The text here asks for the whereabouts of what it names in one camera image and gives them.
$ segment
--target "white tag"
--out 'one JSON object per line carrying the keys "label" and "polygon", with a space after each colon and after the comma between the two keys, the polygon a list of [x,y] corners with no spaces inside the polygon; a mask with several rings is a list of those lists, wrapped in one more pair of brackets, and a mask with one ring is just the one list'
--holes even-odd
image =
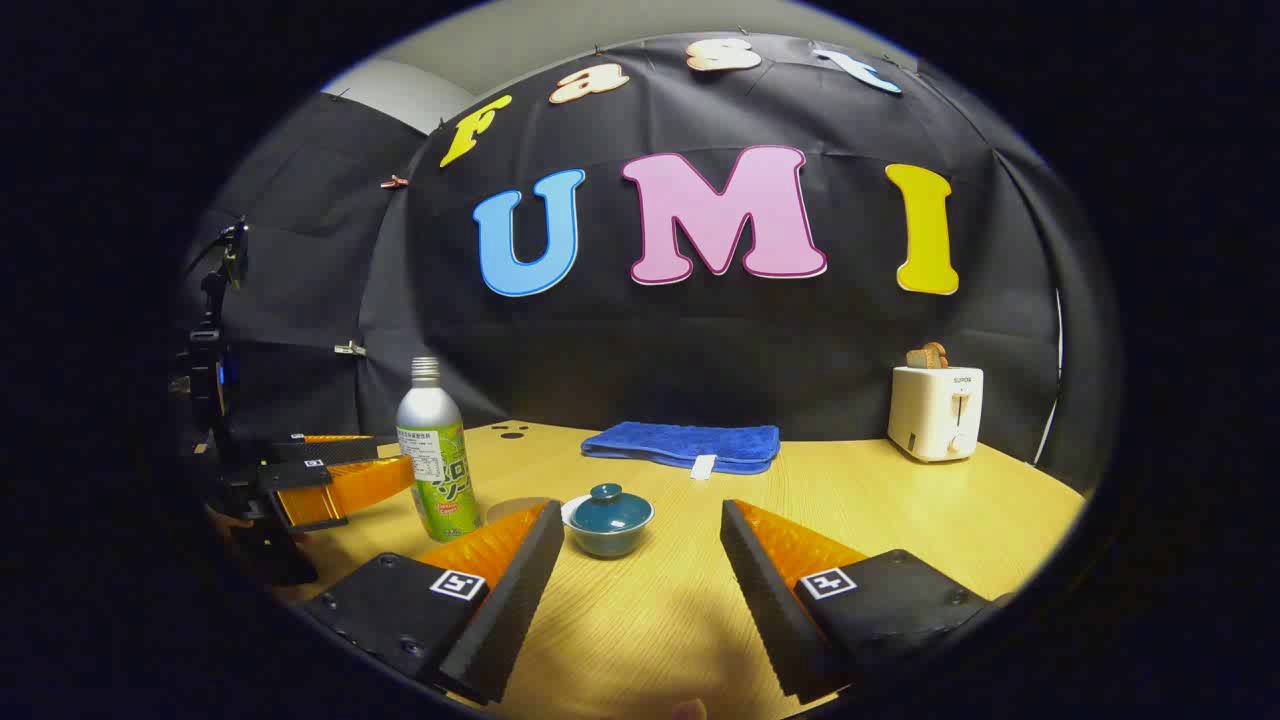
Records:
{"label": "white tag", "polygon": [[716,466],[714,455],[699,455],[698,459],[694,460],[694,470],[689,473],[689,477],[695,480],[705,480],[707,478],[712,477],[712,468],[714,466]]}
{"label": "white tag", "polygon": [[420,483],[439,483],[444,479],[444,460],[440,454],[438,430],[406,430],[396,428],[401,452],[413,461],[413,479]]}
{"label": "white tag", "polygon": [[480,575],[460,573],[457,570],[445,570],[444,574],[431,583],[431,592],[438,592],[440,594],[461,600],[471,600],[477,592],[480,592],[483,585],[484,578]]}
{"label": "white tag", "polygon": [[800,578],[800,582],[809,589],[809,594],[812,594],[814,600],[840,594],[858,587],[858,583],[851,580],[840,568],[832,568],[831,570],[805,575],[804,578]]}

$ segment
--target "black fabric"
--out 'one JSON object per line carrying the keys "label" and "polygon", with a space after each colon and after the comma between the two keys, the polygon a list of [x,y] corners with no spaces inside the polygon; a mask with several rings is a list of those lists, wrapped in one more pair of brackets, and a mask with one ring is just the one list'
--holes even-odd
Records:
{"label": "black fabric", "polygon": [[[379,183],[407,174],[422,137],[372,108],[317,94],[241,161],[197,220],[188,264],[237,217],[250,223],[248,268],[223,306],[237,434],[362,432],[357,365],[365,360],[333,347],[362,342],[361,297],[394,195]],[[210,252],[186,278],[175,331],[198,320],[200,278],[219,259]]]}
{"label": "black fabric", "polygon": [[[344,370],[326,375],[333,387],[308,404],[271,400],[255,407],[274,404],[264,419],[246,421],[264,430],[288,423],[291,432],[388,433],[408,359],[431,354],[468,425],[507,416],[594,429],[623,420],[776,424],[783,439],[876,438],[884,436],[890,369],[906,350],[936,340],[954,364],[984,369],[982,442],[1032,461],[1059,392],[1055,291],[1078,323],[1071,336],[1080,356],[1105,345],[1100,328],[1110,307],[1105,295],[1084,297],[1105,293],[1105,278],[1089,275],[1093,264],[1075,250],[1084,229],[1052,173],[945,78],[768,35],[750,36],[764,58],[756,68],[690,70],[685,47],[718,36],[640,41],[480,99],[462,115],[502,95],[512,102],[445,168],[439,161],[457,118],[424,141],[355,102],[306,102],[219,195],[192,255],[220,223],[248,214],[252,264],[246,287],[228,293],[230,334],[300,352],[314,347],[321,364],[320,354],[347,340],[369,355],[344,356]],[[863,85],[814,58],[815,47],[872,63],[902,95]],[[563,105],[547,101],[559,78],[602,61],[622,65],[628,83]],[[695,260],[680,283],[632,282],[640,205],[621,167],[678,152],[721,190],[739,154],[765,143],[805,152],[800,182],[827,272],[791,281],[748,274],[748,225],[723,275]],[[906,223],[901,193],[884,177],[891,163],[931,169],[952,186],[955,295],[897,286]],[[575,195],[573,269],[543,293],[490,291],[480,273],[476,204],[518,190],[515,252],[536,259],[547,227],[532,184],[575,168],[586,179]],[[392,172],[411,184],[378,188]],[[687,238],[680,249],[695,258]],[[188,292],[188,302],[196,297]],[[255,372],[274,378],[298,361],[259,361]],[[1078,361],[1065,380],[1080,398],[1060,402],[1061,429],[1046,450],[1044,468],[1078,489],[1089,487],[1108,450],[1093,436],[1107,427],[1094,416],[1112,384],[1079,379],[1096,374],[1097,363]],[[344,384],[349,397],[337,389]]]}
{"label": "black fabric", "polygon": [[1037,466],[1092,493],[1115,447],[1121,414],[1116,401],[1124,387],[1111,269],[1083,208],[1041,156],[942,70],[922,61],[920,74],[991,142],[1002,172],[1036,219],[1062,304],[1061,392]]}
{"label": "black fabric", "polygon": [[[957,363],[987,369],[983,442],[1032,459],[1056,391],[1053,282],[1034,222],[991,147],[891,65],[882,76],[905,88],[902,97],[823,67],[806,40],[753,35],[760,67],[703,77],[685,65],[684,49],[704,37],[712,35],[611,50],[605,60],[631,79],[603,96],[547,102],[561,77],[598,58],[502,90],[511,105],[443,169],[452,133],[429,137],[406,191],[404,270],[371,287],[366,307],[381,323],[413,328],[513,416],[586,428],[772,423],[786,439],[882,437],[888,369],[906,348],[938,340]],[[805,151],[801,186],[827,273],[749,275],[740,264],[748,228],[722,277],[695,263],[684,282],[634,283],[640,208],[622,164],[675,151],[721,188],[739,152],[760,143]],[[899,190],[883,174],[888,163],[918,164],[952,183],[956,295],[897,287],[906,228]],[[475,205],[520,190],[516,256],[538,258],[545,224],[531,187],[572,168],[586,172],[576,191],[573,270],[535,296],[489,291]],[[682,251],[692,255],[687,245]]]}

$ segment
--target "gaiwan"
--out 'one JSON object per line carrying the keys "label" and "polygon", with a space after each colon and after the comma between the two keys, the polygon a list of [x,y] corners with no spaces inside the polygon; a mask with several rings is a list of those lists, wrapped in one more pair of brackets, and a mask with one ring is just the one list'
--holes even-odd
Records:
{"label": "gaiwan", "polygon": [[573,541],[598,557],[621,557],[635,550],[653,515],[648,500],[622,492],[617,483],[595,486],[591,495],[561,506],[561,518]]}

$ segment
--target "white wall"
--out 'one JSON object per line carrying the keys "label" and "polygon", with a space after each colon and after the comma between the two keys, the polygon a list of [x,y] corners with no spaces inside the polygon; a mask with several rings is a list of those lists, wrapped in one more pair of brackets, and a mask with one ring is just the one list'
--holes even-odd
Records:
{"label": "white wall", "polygon": [[392,60],[366,60],[334,78],[321,92],[342,95],[381,110],[425,133],[467,109],[475,97],[426,70]]}
{"label": "white wall", "polygon": [[538,68],[641,37],[728,31],[790,35],[887,55],[915,69],[915,58],[820,9],[785,0],[498,0],[451,15],[384,49],[379,56],[425,68],[477,99]]}

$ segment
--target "pink letter m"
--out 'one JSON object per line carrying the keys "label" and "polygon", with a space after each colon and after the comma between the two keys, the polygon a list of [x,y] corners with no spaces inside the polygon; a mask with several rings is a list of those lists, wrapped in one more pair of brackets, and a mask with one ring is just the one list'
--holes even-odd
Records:
{"label": "pink letter m", "polygon": [[748,147],[737,156],[724,192],[716,192],[673,152],[631,160],[622,167],[622,177],[636,183],[644,223],[644,254],[631,265],[631,278],[640,284],[667,284],[692,274],[694,264],[676,249],[677,223],[703,264],[723,275],[746,220],[751,220],[755,237],[742,258],[746,272],[764,278],[820,275],[827,256],[809,234],[800,195],[801,165],[804,152],[795,147]]}

